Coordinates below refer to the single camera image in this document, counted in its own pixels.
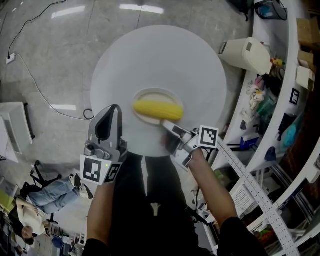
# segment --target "white round table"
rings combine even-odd
[[[192,130],[214,127],[223,111],[227,82],[214,50],[197,35],[174,26],[148,26],[130,32],[104,53],[91,83],[91,106],[96,116],[117,104],[122,109],[123,139],[128,150],[148,157],[168,156],[160,144],[166,133],[133,112],[137,92],[162,88],[183,102],[184,116],[177,125]]]

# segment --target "person sitting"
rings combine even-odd
[[[60,211],[79,196],[89,200],[93,198],[88,187],[81,183],[79,175],[71,174],[65,179],[54,181],[39,192],[29,193],[26,201],[18,197],[17,212],[19,221],[23,225],[21,236],[25,243],[32,245],[33,234],[41,235],[46,228],[50,228],[50,223],[43,221],[46,215]]]

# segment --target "chair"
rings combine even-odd
[[[34,176],[35,171],[34,171],[33,169],[31,170],[31,173],[30,173],[30,176],[31,176],[32,179],[33,179],[34,185],[29,185],[27,182],[25,182],[24,185],[23,185],[23,188],[22,188],[22,190],[21,190],[21,193],[23,192],[23,189],[26,188],[25,191],[27,192],[27,194],[25,195],[25,198],[27,198],[27,195],[28,195],[29,193],[41,191],[41,189],[47,187],[47,186],[50,185],[52,182],[55,182],[55,181],[60,180],[60,179],[62,178],[62,176],[59,174],[59,175],[58,175],[56,178],[54,178],[54,179],[45,180],[45,179],[42,177],[42,175],[41,175],[41,173],[40,173],[40,171],[39,171],[39,169],[38,169],[38,166],[39,166],[39,165],[40,165],[40,161],[37,160],[37,161],[35,161],[34,165],[32,166],[32,167],[35,169],[36,174],[37,174],[38,177],[35,177],[35,176]],[[50,219],[47,219],[47,221],[49,221],[50,223],[55,223],[55,224],[57,224],[57,225],[59,224],[58,222],[56,222],[56,221],[54,220],[54,214],[53,214],[53,213],[51,213],[51,217],[50,217]]]

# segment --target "white plate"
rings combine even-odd
[[[161,89],[161,88],[147,88],[139,91],[133,97],[132,109],[136,101],[165,102],[165,103],[176,104],[184,108],[184,104],[182,103],[181,99],[178,98],[177,95],[175,95],[171,91]],[[157,126],[160,125],[160,121],[161,121],[160,119],[139,114],[134,109],[133,109],[133,112],[138,118],[140,118],[142,121],[148,124],[157,125]]]

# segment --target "lid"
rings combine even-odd
[[[242,50],[242,56],[257,74],[265,75],[270,73],[272,68],[270,54],[257,39],[247,38]]]

